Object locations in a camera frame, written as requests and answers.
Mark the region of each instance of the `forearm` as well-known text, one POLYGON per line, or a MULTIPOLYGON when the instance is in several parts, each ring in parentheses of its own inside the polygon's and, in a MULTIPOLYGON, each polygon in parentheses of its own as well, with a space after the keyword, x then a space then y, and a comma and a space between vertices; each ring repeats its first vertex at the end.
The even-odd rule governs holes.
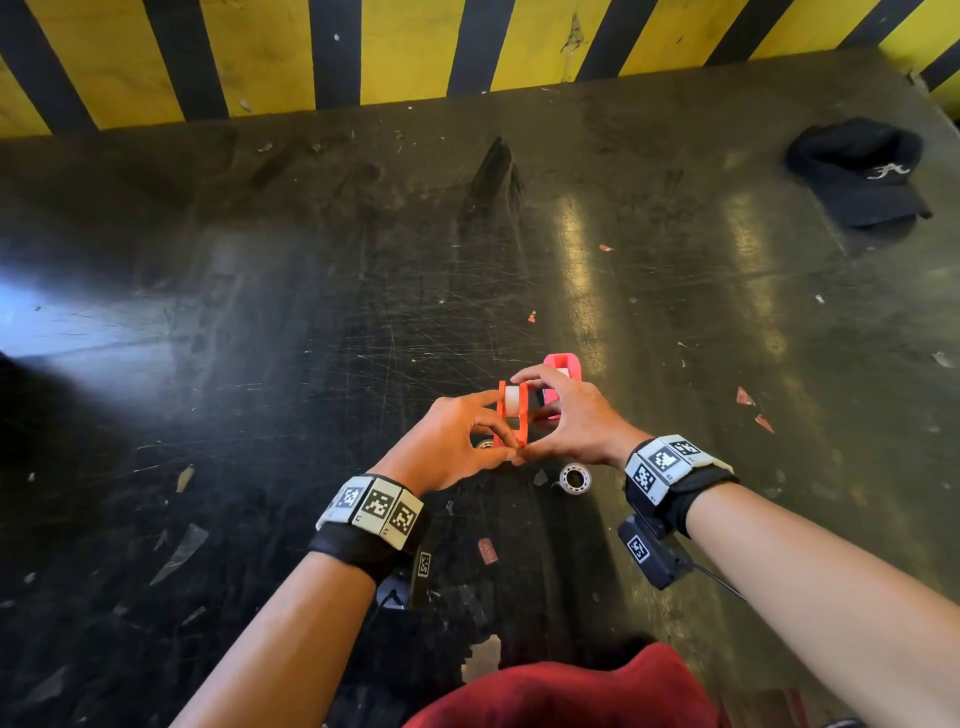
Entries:
POLYGON ((686 526, 861 717, 875 725, 960 725, 960 607, 737 485, 699 496, 686 526))
POLYGON ((177 717, 177 728, 316 728, 374 593, 373 580, 309 553, 177 717))

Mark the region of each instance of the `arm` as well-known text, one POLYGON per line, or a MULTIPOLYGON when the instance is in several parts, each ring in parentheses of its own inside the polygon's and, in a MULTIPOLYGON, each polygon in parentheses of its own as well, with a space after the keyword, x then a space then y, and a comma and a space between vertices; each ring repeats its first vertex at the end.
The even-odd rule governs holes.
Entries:
MULTIPOLYGON (((592 384, 538 366, 514 382, 559 400, 530 414, 554 431, 515 463, 568 455, 622 470, 651 435, 592 384), (563 413, 559 419, 547 420, 563 413)), ((797 656, 877 725, 960 725, 960 607, 866 551, 746 488, 698 496, 686 528, 797 656)))
MULTIPOLYGON (((511 459, 514 433, 486 408, 498 398, 491 391, 437 400, 369 472, 420 497, 511 459), (508 447, 477 450, 470 444, 471 433, 494 431, 508 447)), ((308 553, 186 704, 175 728, 316 728, 374 593, 364 571, 308 553)))

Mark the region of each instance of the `person's right hand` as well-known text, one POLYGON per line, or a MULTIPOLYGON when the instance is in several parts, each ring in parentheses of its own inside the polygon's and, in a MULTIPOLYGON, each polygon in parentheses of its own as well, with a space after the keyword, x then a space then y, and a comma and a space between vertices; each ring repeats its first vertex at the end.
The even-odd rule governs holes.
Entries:
POLYGON ((550 387, 559 396, 528 415, 528 422, 553 432, 520 449, 514 465, 562 455, 586 465, 611 465, 623 470, 634 448, 653 437, 620 417, 595 386, 575 381, 546 364, 520 370, 510 381, 525 381, 535 389, 550 387), (550 420, 554 415, 560 415, 560 419, 550 420))

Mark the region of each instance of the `tape roll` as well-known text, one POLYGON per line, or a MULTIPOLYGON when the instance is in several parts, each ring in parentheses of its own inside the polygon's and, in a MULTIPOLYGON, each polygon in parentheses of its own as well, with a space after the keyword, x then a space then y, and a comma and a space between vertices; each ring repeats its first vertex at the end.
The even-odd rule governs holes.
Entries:
POLYGON ((506 394, 504 396, 504 410, 507 413, 507 417, 519 417, 520 416, 520 388, 519 387, 507 387, 506 394))
POLYGON ((572 496, 582 496, 590 489, 591 482, 586 465, 570 463, 560 471, 560 487, 572 496))

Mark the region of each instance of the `yellow and black striped wall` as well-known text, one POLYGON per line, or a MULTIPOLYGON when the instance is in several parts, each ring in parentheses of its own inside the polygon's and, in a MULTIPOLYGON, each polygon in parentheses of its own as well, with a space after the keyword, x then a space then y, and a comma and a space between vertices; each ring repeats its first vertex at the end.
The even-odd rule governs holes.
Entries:
POLYGON ((960 0, 0 0, 0 136, 879 45, 960 115, 960 0))

